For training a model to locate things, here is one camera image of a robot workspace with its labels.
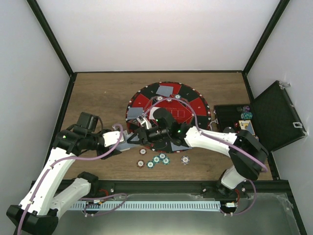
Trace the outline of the red 100 chip off mat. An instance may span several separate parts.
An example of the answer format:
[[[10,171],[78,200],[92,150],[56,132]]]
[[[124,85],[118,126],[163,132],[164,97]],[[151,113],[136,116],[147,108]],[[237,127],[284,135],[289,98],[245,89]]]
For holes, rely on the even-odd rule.
[[[147,153],[147,150],[145,148],[140,149],[139,151],[140,155],[145,155]]]

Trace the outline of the blue card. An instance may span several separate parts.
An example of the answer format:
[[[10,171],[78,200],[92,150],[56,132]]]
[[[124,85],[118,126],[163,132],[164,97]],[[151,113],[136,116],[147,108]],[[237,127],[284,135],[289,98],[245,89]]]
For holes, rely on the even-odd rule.
[[[174,87],[172,86],[162,86],[160,85],[159,88],[156,91],[157,95],[169,97],[173,94]]]
[[[130,107],[127,111],[126,120],[137,119],[143,113],[142,107]]]
[[[188,150],[188,149],[192,149],[191,147],[188,147],[188,146],[183,146],[183,145],[175,145],[174,143],[171,143],[171,148],[172,148],[172,151],[185,151],[185,150]]]

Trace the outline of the red poker chip stack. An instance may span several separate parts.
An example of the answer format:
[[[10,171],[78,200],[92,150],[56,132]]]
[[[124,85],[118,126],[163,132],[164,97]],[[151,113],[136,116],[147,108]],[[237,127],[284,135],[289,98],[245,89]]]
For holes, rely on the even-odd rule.
[[[138,160],[136,165],[138,168],[143,168],[145,166],[145,162],[143,160]]]

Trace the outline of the blue backed card deck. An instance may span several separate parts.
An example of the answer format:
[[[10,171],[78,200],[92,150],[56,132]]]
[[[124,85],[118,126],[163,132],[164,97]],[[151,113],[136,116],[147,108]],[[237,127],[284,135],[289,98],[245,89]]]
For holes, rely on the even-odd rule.
[[[121,141],[118,146],[116,147],[116,150],[118,151],[126,151],[131,149],[131,145],[127,142],[127,140],[129,139],[130,134],[128,133],[128,131],[123,131],[123,141]]]

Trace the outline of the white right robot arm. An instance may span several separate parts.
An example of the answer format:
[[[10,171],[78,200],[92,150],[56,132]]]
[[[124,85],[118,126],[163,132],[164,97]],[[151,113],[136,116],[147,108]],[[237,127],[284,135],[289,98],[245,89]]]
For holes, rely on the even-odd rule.
[[[154,151],[165,151],[170,144],[203,148],[229,157],[233,165],[223,172],[217,182],[216,191],[222,197],[229,197],[240,183],[255,181],[263,170],[267,170],[265,160],[268,151],[247,130],[221,133],[200,129],[197,125],[178,123],[164,108],[156,109],[153,117],[156,126],[152,126],[145,117],[138,117],[140,127],[127,142],[149,146]]]

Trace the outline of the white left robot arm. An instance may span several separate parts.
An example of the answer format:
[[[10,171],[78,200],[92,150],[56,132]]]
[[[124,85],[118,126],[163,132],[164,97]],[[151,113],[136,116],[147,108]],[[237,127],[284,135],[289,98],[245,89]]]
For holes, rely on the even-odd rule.
[[[124,140],[123,127],[113,129],[96,126],[100,117],[82,112],[78,121],[56,135],[49,158],[29,193],[18,205],[9,206],[6,215],[16,225],[15,234],[25,231],[32,235],[51,235],[61,216],[85,196],[100,192],[99,178],[82,172],[62,192],[57,189],[75,161],[92,161],[112,155]]]

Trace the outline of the round red black poker mat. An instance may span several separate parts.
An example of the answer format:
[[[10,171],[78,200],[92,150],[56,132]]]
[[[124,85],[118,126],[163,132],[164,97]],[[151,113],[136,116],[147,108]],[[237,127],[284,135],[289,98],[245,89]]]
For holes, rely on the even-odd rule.
[[[162,96],[163,100],[158,101],[157,97],[160,95],[157,95],[156,91],[160,85],[172,86],[174,90],[172,95],[169,97]],[[174,98],[176,94],[179,94],[181,98]],[[199,128],[210,130],[211,112],[207,101],[198,91],[182,83],[167,81],[147,85],[131,98],[126,109],[126,115],[130,107],[142,107],[144,112],[153,107],[165,108],[178,123],[195,125],[197,122]],[[157,126],[156,120],[149,121],[152,127]],[[134,133],[140,127],[136,119],[126,120],[126,125],[130,133]]]

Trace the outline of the blue white poker chip stack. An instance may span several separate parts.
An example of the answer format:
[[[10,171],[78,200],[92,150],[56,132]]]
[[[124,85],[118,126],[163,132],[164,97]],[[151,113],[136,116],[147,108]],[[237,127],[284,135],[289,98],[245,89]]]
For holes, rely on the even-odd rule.
[[[190,163],[190,158],[186,155],[182,156],[181,157],[181,163],[184,164],[184,165],[187,165]]]

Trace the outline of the black round dealer button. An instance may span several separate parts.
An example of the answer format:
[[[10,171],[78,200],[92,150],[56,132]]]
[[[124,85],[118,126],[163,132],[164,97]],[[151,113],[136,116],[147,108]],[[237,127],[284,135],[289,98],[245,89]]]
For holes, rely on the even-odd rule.
[[[226,127],[223,130],[224,133],[235,133],[235,130],[232,127]]]

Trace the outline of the card deck in case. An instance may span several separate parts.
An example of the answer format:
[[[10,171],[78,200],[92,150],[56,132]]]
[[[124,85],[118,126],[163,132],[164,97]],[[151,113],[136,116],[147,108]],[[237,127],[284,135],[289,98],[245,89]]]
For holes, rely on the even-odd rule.
[[[239,127],[242,130],[247,130],[248,132],[250,132],[252,135],[255,136],[255,131],[253,129],[253,125],[251,120],[240,120],[239,121]]]

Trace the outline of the teal chip row in case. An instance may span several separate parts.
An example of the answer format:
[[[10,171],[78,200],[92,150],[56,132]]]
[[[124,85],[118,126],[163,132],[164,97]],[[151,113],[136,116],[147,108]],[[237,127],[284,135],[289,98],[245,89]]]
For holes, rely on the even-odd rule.
[[[251,112],[243,112],[241,113],[241,119],[242,120],[251,120],[253,117],[253,114]]]

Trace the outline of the black poker chip case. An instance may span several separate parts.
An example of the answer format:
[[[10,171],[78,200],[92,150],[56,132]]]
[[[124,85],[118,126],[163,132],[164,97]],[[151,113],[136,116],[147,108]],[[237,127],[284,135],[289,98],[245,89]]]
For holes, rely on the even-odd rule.
[[[269,152],[304,138],[307,131],[287,93],[289,87],[290,83],[277,80],[249,104],[215,105],[218,130],[239,131],[234,124],[242,120],[243,106],[249,106],[255,135]]]

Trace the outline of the black front mounting rail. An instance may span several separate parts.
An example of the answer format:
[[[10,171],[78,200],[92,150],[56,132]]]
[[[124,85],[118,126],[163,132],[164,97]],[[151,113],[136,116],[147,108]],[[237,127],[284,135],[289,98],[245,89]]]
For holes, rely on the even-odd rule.
[[[291,188],[287,180],[258,180],[240,183],[235,189],[222,189],[217,181],[98,181],[99,189],[109,193],[125,194],[196,194],[205,198],[226,199],[233,198],[239,192],[241,196],[253,193],[256,188],[258,193],[286,193],[291,195]]]

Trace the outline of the black enclosure frame post left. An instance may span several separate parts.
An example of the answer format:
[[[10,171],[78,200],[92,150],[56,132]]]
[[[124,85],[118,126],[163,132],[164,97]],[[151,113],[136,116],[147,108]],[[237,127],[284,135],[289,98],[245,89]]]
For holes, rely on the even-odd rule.
[[[66,70],[69,77],[72,77],[74,75],[74,72],[59,44],[57,41],[57,38],[55,37],[43,11],[41,10],[38,2],[36,0],[27,0],[27,3],[34,13],[38,23],[40,24],[42,30],[44,31],[46,37],[48,38],[50,44],[52,45],[54,51],[56,52],[61,64],[63,65],[64,69]]]

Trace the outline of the black enclosure frame post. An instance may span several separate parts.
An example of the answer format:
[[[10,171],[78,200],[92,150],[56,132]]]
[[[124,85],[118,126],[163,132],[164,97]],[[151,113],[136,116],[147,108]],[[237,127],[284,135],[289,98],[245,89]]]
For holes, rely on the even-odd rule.
[[[54,51],[56,52],[61,64],[63,65],[64,69],[66,70],[69,77],[72,77],[74,75],[74,72],[59,44],[57,41],[57,38],[55,37],[43,11],[41,10],[38,2],[36,0],[27,0],[27,3],[34,13],[38,23],[40,24],[42,30],[44,31],[46,37],[48,38],[50,44],[52,45]]]
[[[258,43],[256,44],[250,58],[247,61],[243,69],[243,74],[248,75],[250,70],[252,69],[254,63],[256,62],[259,54],[261,53],[262,49],[264,48],[267,40],[269,39],[270,35],[272,34],[273,30],[275,29],[277,23],[279,22],[281,16],[283,15],[285,9],[287,8],[290,0],[280,0],[269,20],[267,23]]]

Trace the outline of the black enclosure frame post right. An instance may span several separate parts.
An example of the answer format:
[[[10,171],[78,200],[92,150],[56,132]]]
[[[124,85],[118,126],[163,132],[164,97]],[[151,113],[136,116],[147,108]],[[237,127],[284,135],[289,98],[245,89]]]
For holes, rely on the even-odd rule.
[[[250,70],[252,69],[254,63],[256,62],[259,54],[261,53],[262,49],[264,48],[267,40],[269,39],[270,35],[272,34],[273,30],[275,29],[277,23],[279,22],[281,16],[283,15],[285,9],[287,8],[290,0],[280,0],[269,20],[267,23],[258,43],[256,44],[250,58],[247,61],[243,69],[243,74],[248,75]]]

